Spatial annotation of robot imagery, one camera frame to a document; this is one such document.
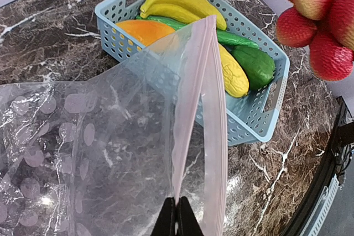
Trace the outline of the light blue plastic basket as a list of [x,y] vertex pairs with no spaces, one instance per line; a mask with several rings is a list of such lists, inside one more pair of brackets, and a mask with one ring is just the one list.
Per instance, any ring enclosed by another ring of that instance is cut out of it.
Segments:
[[[228,32],[256,42],[275,62],[275,74],[271,83],[276,85],[276,91],[268,111],[264,111],[264,107],[269,98],[270,86],[250,92],[243,98],[226,95],[228,146],[267,142],[273,136],[282,107],[290,67],[289,58],[262,30],[225,0],[208,1],[224,16]],[[116,26],[117,22],[133,19],[143,2],[144,0],[136,0],[128,5],[127,0],[103,0],[95,7],[102,49],[119,62],[144,47],[141,42]]]

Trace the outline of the clear zip top bag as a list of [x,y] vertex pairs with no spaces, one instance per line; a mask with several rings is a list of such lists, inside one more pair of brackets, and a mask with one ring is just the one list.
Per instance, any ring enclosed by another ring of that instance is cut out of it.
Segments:
[[1,86],[2,235],[151,235],[187,197],[221,235],[227,122],[216,18],[87,81]]

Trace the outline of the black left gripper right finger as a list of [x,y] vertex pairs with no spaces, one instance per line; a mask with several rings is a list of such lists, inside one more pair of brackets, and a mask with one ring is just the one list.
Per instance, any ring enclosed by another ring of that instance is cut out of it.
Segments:
[[180,197],[176,207],[176,235],[204,236],[187,197]]

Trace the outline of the red lychee bunch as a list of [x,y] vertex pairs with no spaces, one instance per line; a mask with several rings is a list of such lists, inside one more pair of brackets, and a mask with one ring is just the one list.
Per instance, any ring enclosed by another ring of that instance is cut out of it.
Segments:
[[278,18],[278,41],[309,47],[314,74],[329,82],[353,72],[353,0],[288,0],[293,6]]

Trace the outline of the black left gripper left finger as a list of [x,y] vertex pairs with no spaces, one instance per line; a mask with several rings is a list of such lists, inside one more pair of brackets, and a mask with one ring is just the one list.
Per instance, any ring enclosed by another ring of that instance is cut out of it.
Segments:
[[174,197],[165,199],[151,236],[175,236],[176,204]]

